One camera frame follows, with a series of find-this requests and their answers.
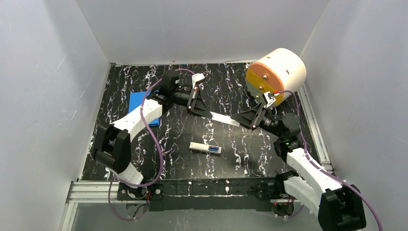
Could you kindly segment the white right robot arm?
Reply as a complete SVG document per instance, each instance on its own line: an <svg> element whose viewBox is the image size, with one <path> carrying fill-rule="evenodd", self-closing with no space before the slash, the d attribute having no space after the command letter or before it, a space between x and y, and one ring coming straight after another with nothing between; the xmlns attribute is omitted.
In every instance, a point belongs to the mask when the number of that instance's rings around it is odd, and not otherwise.
<svg viewBox="0 0 408 231"><path fill-rule="evenodd" d="M298 115L269 116L266 108L258 104L232 115L231 119L245 128L261 128L278 137L274 142L275 152L292 170L275 177L274 192L298 199L316 215L322 230L357 231L367 226L358 188L342 185L304 152L306 144L301 137Z"/></svg>

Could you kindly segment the white remote control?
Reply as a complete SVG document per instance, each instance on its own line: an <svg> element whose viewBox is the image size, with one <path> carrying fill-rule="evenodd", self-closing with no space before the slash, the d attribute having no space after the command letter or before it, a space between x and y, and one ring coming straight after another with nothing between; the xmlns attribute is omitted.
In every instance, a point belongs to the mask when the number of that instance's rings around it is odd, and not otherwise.
<svg viewBox="0 0 408 231"><path fill-rule="evenodd" d="M195 151L200 151L200 152L212 153L212 154L221 154L221 152L222 152L221 147L218 146L219 147L219 152L216 153L216 152L211 152L211 151L208 150L210 146L211 145L208 145L208 144L190 142L189 149L195 150Z"/></svg>

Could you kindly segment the white remote battery cover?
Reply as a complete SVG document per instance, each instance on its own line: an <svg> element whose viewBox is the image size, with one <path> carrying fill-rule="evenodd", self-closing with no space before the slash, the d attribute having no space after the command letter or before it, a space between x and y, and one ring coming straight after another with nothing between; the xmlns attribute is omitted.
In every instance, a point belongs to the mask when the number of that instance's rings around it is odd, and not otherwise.
<svg viewBox="0 0 408 231"><path fill-rule="evenodd" d="M214 120L214 121L218 121L218 122L228 124L228 125L232 125L232 126L236 126L236 127L240 126L240 123L233 120L233 119L231 119L230 116L221 115L221 114L218 114L218 113L215 113L215 112L211 112L211 114L212 114L212 120Z"/></svg>

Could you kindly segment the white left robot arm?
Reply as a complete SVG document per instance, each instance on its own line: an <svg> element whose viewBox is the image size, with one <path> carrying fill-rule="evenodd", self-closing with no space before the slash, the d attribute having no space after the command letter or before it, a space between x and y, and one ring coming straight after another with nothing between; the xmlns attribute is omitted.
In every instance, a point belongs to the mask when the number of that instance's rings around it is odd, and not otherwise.
<svg viewBox="0 0 408 231"><path fill-rule="evenodd" d="M114 173L121 183L131 188L155 184L163 172L164 158L163 150L149 123L160 118L175 104L184 106L190 115L212 118L198 86L204 79L203 73L194 74L191 77L191 85L180 86L178 70L164 72L162 77L148 88L140 106L109 125L98 125L91 157ZM159 171L148 183L143 183L143 175L131 162L131 143L144 129L147 129L152 137L160 159Z"/></svg>

